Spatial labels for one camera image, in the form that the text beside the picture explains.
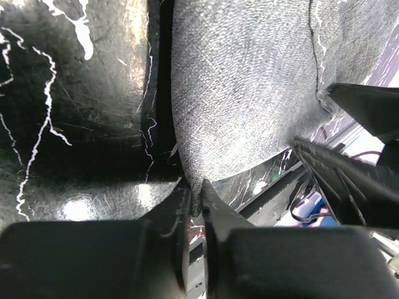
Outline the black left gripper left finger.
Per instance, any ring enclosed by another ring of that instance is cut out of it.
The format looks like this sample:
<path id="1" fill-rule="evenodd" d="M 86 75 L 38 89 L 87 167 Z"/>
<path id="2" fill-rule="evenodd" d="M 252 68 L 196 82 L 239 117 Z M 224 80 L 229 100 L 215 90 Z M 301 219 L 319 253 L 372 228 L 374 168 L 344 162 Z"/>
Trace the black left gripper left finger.
<path id="1" fill-rule="evenodd" d="M 140 248 L 137 298 L 185 298 L 190 256 L 191 189 L 181 179 L 159 205 L 146 213 Z"/>

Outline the grey cloth napkin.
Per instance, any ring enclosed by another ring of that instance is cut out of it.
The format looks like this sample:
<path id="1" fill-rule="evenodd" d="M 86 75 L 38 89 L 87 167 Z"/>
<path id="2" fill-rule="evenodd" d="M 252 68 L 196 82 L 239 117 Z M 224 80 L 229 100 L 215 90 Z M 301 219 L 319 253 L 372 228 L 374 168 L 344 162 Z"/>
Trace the grey cloth napkin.
<path id="1" fill-rule="evenodd" d="M 192 215 L 203 179 L 247 171 L 342 116 L 327 87 L 362 83 L 397 23 L 397 1 L 176 1 L 171 108 Z"/>

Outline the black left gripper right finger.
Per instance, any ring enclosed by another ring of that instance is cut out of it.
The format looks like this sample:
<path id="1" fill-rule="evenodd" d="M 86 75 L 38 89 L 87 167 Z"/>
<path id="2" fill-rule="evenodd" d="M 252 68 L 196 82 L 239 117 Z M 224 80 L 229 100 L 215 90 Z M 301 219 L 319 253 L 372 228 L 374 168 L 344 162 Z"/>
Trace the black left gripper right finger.
<path id="1" fill-rule="evenodd" d="M 205 224 L 203 252 L 206 297 L 236 298 L 233 246 L 229 237 L 235 229 L 252 229 L 254 225 L 227 205 L 207 179 L 202 182 L 201 202 Z"/>

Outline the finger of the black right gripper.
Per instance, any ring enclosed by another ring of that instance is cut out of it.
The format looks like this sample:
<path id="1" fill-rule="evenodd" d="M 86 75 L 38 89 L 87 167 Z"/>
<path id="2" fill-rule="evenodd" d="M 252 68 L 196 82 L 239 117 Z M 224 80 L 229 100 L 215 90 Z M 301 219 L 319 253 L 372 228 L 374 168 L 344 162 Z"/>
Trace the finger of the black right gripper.
<path id="1" fill-rule="evenodd" d="M 398 173 L 300 138 L 291 146 L 337 222 L 398 229 Z"/>
<path id="2" fill-rule="evenodd" d="M 328 96 L 383 143 L 398 139 L 398 89 L 333 83 Z"/>

